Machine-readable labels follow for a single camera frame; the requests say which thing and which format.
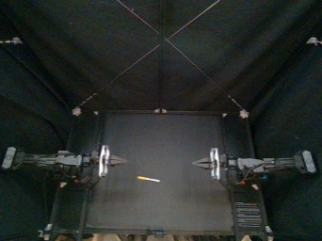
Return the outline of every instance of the cable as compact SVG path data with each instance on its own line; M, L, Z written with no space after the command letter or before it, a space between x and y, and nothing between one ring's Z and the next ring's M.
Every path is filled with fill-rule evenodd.
M142 59L160 47L160 45L157 44L140 58L138 60L136 60L129 67L126 67L124 69L124 71L110 80L108 81L102 87L100 88L100 90L96 93L92 93L92 95L88 96L88 98L74 107L74 108L80 108L81 106L84 106L97 95L98 93L105 90L105 88L142 61Z
M241 180L240 182L237 182L236 185L239 185L240 183L243 183L244 180L247 179L247 176L248 176L249 172L251 172L253 169L256 169L256 168L259 168L260 166L263 166L263 165L264 165L264 163L260 163L260 164L257 164L256 166L253 166L253 167L247 171L247 174L245 174L243 180Z
M199 14L196 15L196 17L192 18L192 19L187 22L187 24L168 37L168 39L173 38L173 37L183 31L183 29L184 29L196 19L199 19L199 18L201 17L201 15L204 15L204 14L212 9L212 7L215 7L216 4L219 4L220 1L221 1L221 0L217 0L215 3L212 3L212 4L209 5L209 7L208 7L201 13L199 13Z
M217 85L217 83L215 82L215 80L207 75L207 73L200 69L200 67L196 65L196 63L188 58L188 56L183 53L183 51L180 51L180 49L175 46L175 44L168 40L168 39L164 39L168 44L173 47L173 49L181 54L181 56L185 58L185 60L189 62L189 64L196 68L196 70L204 75L204 77L207 78L207 80L209 82L212 82L212 84L215 84L216 88L220 90L220 92L225 95L225 97L229 99L229 101L232 103L236 104L236 106L240 108L240 109L244 109L241 107L241 105L236 102L236 100L231 97L231 95L225 92L225 90Z

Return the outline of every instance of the black fabric backdrop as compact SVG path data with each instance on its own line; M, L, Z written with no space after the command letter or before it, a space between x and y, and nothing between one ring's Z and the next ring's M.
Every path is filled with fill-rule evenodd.
M322 18L319 0L223 0L171 42L213 1L1 1L25 44L69 108L237 110L247 106ZM125 74L113 78L152 52Z
M213 2L122 3L169 37ZM237 111L229 94L252 113L257 156L308 149L320 167L320 48L304 44L320 37L320 5L319 0L220 1L171 39L209 81L117 1L1 0L0 40L17 36L24 44L0 46L0 155L8 146L29 153L62 149L70 109L93 92L88 110ZM269 222L287 240L295 240L287 234L300 234L299 240L320 236L319 177L275 178L267 187ZM26 185L10 189L13 199ZM33 195L40 200L41 194ZM1 230L12 234L4 223L1 218ZM20 225L17 218L12 226Z
M320 28L314 36L320 37ZM310 150L322 167L322 48L299 48L253 113L259 157ZM322 175L271 178L264 194L272 229L283 240L322 239Z

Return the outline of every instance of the wire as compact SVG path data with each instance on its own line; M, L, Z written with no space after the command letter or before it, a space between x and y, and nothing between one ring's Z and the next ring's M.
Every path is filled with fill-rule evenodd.
M247 174L245 174L243 180L241 180L240 182L237 182L236 185L239 185L239 184L247 179L247 176L248 176L249 172L251 172L253 169L256 169L256 168L259 168L260 166L263 166L263 165L264 165L264 163L260 163L260 164L257 164L256 166L253 166L253 167L247 171Z
M215 6L216 6L216 4L219 4L219 2L220 2L221 0L217 0L215 3L212 3L211 5L209 5L209 7L207 7L207 9L201 12L201 13L199 13L197 15L196 15L196 17L195 18L192 18L188 22L187 22L187 24L168 37L168 39L171 39L171 38L173 38L181 31L183 31L183 29L196 20L196 19L199 19Z
M175 44L168 40L168 39L164 39L168 44L173 47L173 49L181 54L181 56L185 58L185 60L189 62L189 64L196 68L196 70L204 75L204 77L207 78L207 80L215 84L216 88L220 90L220 92L225 95L225 97L229 99L229 101L232 103L236 104L236 106L240 108L240 109L244 109L241 107L241 105L236 102L236 100L231 97L231 95L225 92L225 90L217 85L217 83L215 82L215 80L208 76L208 74L201 70L201 68L196 65L196 63L191 60L191 58L188 58L188 56L183 53L183 51L180 51L180 49L175 46Z

